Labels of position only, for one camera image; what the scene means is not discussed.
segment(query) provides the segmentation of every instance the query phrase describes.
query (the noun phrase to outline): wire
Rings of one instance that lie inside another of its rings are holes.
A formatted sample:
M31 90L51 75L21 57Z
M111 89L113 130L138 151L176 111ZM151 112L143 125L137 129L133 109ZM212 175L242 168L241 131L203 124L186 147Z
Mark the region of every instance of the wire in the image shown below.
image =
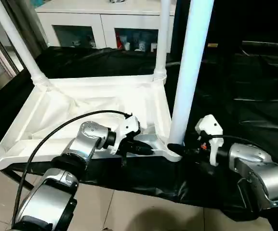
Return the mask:
M228 138L228 139L233 139L233 140L238 140L238 141L242 141L244 143L248 143L248 144L251 144L253 146L256 146L258 147L259 149L263 150L264 152L266 153L269 153L265 148L263 148L262 146L260 146L259 144L251 141L251 140L248 140L248 139L245 139L245 138L241 138L241 137L238 137L238 136L229 136L229 135L210 135L211 138Z
M65 123L63 123L62 125L60 125L59 127L57 127L56 129L54 129L50 134L48 134L38 145L37 147L34 149L34 151L32 152L31 156L29 157L27 163L26 163L26 166L25 166L25 169L23 171L23 174L22 174L22 178L21 178L21 181L19 183L19 187L18 187L18 191L17 191L17 195L16 195L16 198L15 198L15 203L14 203L14 209L13 209L13 220L12 220L12 228L15 224L15 218L17 217L17 214L18 214L18 209L19 209L19 204L20 204L20 198L21 198L21 193L22 193L22 189L23 189L23 183L24 183L24 180L26 178L26 174L27 172L29 171L29 167L30 167L30 163L32 162L34 156L36 155L36 152L39 150L39 148L52 136L54 135L56 132L58 132L60 129L62 129L63 127L67 126L68 124L78 120L78 119L81 119L81 118L84 118L84 117L87 117L87 116L92 116L92 115L95 115L95 114L100 114L100 113L116 113L116 114L120 114L120 115L123 115L125 116L126 118L130 117L131 115L127 114L127 113L124 113L124 112L120 112L120 111L114 111L114 110L102 110L102 111L95 111L95 112L89 112L89 113L86 113L86 114L83 114L83 115L80 115L80 116L77 116Z

